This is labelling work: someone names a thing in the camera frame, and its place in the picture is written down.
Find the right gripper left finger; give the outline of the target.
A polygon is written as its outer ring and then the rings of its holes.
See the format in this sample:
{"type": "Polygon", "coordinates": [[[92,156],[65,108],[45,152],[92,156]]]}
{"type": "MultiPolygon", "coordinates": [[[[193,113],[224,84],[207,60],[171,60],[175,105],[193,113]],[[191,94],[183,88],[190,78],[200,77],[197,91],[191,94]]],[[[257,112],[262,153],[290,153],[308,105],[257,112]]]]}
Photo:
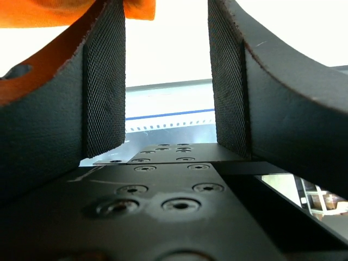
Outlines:
{"type": "Polygon", "coordinates": [[[17,196],[123,144],[122,1],[96,1],[1,79],[1,195],[17,196]]]}

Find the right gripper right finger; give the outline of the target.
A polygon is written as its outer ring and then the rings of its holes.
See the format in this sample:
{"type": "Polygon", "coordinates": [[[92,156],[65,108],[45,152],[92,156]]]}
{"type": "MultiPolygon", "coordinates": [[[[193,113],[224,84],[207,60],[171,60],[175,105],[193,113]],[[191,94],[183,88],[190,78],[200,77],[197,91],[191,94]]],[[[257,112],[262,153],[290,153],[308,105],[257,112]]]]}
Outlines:
{"type": "Polygon", "coordinates": [[[347,189],[347,75],[296,51],[236,1],[208,2],[218,143],[347,189]]]}

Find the orange t shirt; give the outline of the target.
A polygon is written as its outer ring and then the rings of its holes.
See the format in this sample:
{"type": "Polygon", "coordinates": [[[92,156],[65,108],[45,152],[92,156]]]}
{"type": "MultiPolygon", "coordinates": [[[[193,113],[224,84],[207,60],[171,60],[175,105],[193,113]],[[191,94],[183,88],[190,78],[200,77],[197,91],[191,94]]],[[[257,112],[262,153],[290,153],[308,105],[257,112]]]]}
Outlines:
{"type": "MultiPolygon", "coordinates": [[[[1,28],[69,26],[83,16],[94,1],[1,1],[1,28]]],[[[127,19],[152,21],[156,1],[123,1],[127,19]]]]}

